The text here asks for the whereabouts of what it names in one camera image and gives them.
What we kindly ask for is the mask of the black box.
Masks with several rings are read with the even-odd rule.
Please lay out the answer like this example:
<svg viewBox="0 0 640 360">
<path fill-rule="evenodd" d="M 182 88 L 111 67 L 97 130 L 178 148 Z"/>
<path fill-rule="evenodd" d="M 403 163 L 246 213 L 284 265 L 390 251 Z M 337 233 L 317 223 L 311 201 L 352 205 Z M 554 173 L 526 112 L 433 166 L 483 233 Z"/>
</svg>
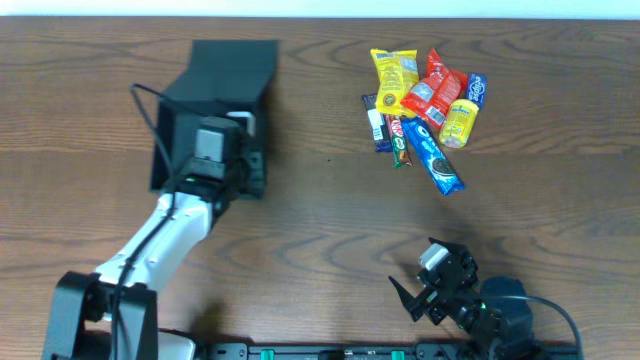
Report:
<svg viewBox="0 0 640 360">
<path fill-rule="evenodd" d="M 181 116 L 254 116 L 264 141 L 267 178 L 268 114 L 265 95 L 278 61 L 275 40 L 195 40 L 186 69 L 155 93 L 154 153 L 149 180 L 153 192 L 179 192 L 172 159 L 173 135 Z"/>
</svg>

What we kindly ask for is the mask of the yellow snack bag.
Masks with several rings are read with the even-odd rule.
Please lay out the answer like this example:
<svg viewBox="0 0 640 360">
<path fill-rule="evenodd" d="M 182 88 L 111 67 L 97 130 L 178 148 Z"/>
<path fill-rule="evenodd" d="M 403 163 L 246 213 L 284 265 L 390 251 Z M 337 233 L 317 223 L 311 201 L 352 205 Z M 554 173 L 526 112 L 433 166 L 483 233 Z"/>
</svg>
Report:
<svg viewBox="0 0 640 360">
<path fill-rule="evenodd" d="M 379 79 L 375 104 L 380 113 L 393 116 L 416 116 L 401 102 L 420 80 L 417 53 L 416 49 L 392 52 L 382 49 L 370 50 Z"/>
</svg>

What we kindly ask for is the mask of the red snack bag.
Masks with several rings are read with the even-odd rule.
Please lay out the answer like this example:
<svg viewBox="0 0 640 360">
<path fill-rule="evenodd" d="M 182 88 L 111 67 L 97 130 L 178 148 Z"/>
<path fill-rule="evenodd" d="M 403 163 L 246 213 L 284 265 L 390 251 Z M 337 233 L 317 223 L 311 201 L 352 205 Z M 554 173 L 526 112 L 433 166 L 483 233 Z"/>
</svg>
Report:
<svg viewBox="0 0 640 360">
<path fill-rule="evenodd" d="M 427 56 L 427 75 L 419 80 L 401 105 L 436 130 L 441 130 L 451 104 L 465 91 L 468 75 L 446 66 L 432 48 Z"/>
</svg>

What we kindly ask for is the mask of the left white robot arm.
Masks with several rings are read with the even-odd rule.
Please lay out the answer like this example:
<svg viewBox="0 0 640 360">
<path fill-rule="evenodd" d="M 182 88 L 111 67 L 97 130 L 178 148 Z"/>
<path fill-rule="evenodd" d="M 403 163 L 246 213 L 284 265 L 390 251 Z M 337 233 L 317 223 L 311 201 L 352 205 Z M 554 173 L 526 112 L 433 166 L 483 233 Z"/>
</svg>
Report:
<svg viewBox="0 0 640 360">
<path fill-rule="evenodd" d="M 266 121 L 250 112 L 180 121 L 156 208 L 93 272 L 56 284 L 45 359 L 205 359 L 208 348 L 158 325 L 159 293 L 237 198 L 265 189 Z"/>
</svg>

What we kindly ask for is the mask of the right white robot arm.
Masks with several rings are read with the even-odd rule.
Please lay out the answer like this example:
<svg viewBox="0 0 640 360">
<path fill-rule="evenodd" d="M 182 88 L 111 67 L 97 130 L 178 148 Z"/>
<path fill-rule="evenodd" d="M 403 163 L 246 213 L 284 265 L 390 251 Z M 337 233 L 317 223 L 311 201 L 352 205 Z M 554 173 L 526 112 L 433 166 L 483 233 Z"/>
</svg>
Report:
<svg viewBox="0 0 640 360">
<path fill-rule="evenodd" d="M 423 290 L 416 296 L 396 279 L 395 287 L 404 309 L 416 322 L 422 317 L 435 326 L 451 319 L 464 330 L 488 359 L 523 359 L 537 351 L 533 314 L 523 297 L 522 284 L 495 277 L 476 288 L 478 265 L 462 245 L 429 240 L 430 247 L 419 257 L 416 275 Z"/>
</svg>

